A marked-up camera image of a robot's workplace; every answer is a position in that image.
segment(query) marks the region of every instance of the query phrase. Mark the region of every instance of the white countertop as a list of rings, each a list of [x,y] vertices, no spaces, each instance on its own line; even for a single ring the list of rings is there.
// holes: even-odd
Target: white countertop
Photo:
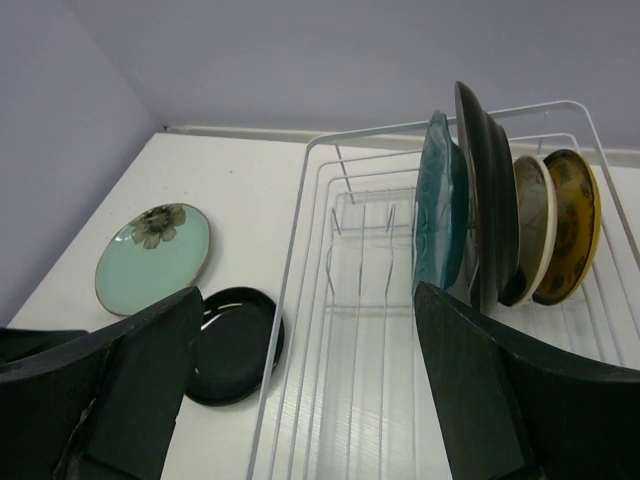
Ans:
[[[156,134],[10,326],[92,331],[117,321],[95,296],[95,266],[122,225],[171,202],[193,204],[211,223],[212,256],[197,282],[204,297],[246,285],[276,300],[304,149],[296,143]],[[630,224],[640,232],[640,212],[630,210],[640,195],[640,171],[615,170]],[[185,397],[162,478],[243,478],[257,402],[256,393],[233,406],[209,408]]]

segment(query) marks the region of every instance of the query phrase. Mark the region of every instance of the teal plate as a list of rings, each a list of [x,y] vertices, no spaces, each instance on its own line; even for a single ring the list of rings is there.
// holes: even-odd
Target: teal plate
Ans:
[[[416,186],[416,261],[420,282],[442,289],[456,282],[469,223],[469,178],[464,154],[453,143],[447,117],[436,111],[427,127]]]
[[[191,285],[209,255],[209,223],[184,203],[161,205],[133,219],[113,237],[96,268],[104,308],[132,315]]]

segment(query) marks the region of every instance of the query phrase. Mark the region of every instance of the wall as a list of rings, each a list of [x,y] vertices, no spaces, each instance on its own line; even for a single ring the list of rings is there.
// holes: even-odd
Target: wall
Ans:
[[[640,147],[640,2],[65,0],[164,123],[359,128],[570,98]]]
[[[60,0],[0,2],[0,62],[3,325],[158,123]]]

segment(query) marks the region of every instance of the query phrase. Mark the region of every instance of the white wire dish rack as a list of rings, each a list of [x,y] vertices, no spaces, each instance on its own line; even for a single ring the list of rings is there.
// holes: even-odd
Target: white wire dish rack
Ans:
[[[587,110],[561,101],[492,116],[514,156],[591,152],[604,209],[599,250],[576,294],[556,307],[499,307],[494,318],[579,355],[640,368],[640,306],[629,291],[640,284],[640,254]],[[456,119],[449,124],[455,129]],[[412,309],[421,140],[411,150],[348,146],[423,137],[426,126],[308,145],[276,314],[288,319],[289,344],[273,378],[265,369],[247,478],[450,478]]]

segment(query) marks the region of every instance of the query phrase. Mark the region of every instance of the plate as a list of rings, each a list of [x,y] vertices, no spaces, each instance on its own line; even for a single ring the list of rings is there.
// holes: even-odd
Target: plate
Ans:
[[[549,268],[533,300],[555,305],[568,298],[589,272],[598,249],[602,205],[589,164],[572,150],[544,159],[558,202],[558,226]]]
[[[518,265],[518,202],[509,142],[480,106],[475,94],[456,82],[458,141],[472,185],[472,222],[465,255],[477,257],[478,274],[470,280],[471,306],[489,313]]]
[[[415,292],[421,281],[448,289],[458,278],[469,222],[469,177],[447,117],[436,111],[420,157],[416,186]]]
[[[517,307],[534,294],[544,277],[556,239],[558,205],[556,190],[549,169],[529,155],[514,163],[518,189],[518,213],[520,218],[520,254],[518,270],[521,272],[521,288],[500,301]]]
[[[204,310],[186,394],[203,405],[236,403],[262,384],[276,304],[259,290],[234,287],[207,298]],[[273,368],[284,335],[281,321]]]
[[[111,313],[132,315],[193,284],[209,241],[209,223],[197,208],[172,203],[147,210],[102,253],[95,274],[98,300]]]

